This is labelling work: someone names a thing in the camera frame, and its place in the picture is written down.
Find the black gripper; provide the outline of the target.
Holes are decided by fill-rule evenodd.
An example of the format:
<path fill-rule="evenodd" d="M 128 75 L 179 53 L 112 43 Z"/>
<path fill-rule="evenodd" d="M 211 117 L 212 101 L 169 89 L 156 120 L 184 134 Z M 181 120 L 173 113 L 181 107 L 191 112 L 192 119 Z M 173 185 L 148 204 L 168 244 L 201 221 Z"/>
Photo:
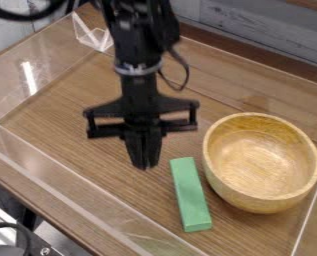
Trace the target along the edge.
<path fill-rule="evenodd" d="M 121 75 L 122 96 L 84 110 L 88 137 L 125 138 L 133 166 L 141 170 L 159 165 L 163 136 L 168 132 L 197 129 L 200 102 L 165 96 L 159 92 L 157 75 Z M 145 132 L 145 157 L 142 136 Z"/>

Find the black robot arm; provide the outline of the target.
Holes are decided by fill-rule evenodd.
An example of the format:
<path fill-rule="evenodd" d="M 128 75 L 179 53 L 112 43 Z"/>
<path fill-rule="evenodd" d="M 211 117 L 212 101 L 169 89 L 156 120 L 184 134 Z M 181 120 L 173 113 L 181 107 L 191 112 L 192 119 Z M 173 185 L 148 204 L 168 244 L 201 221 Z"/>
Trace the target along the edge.
<path fill-rule="evenodd" d="M 163 55 L 187 63 L 175 49 L 180 23 L 169 0 L 93 0 L 93 5 L 114 40 L 122 95 L 84 111 L 88 137 L 120 137 L 133 166 L 145 170 L 159 165 L 167 134 L 197 129 L 200 102 L 167 96 L 157 88 L 165 77 Z"/>

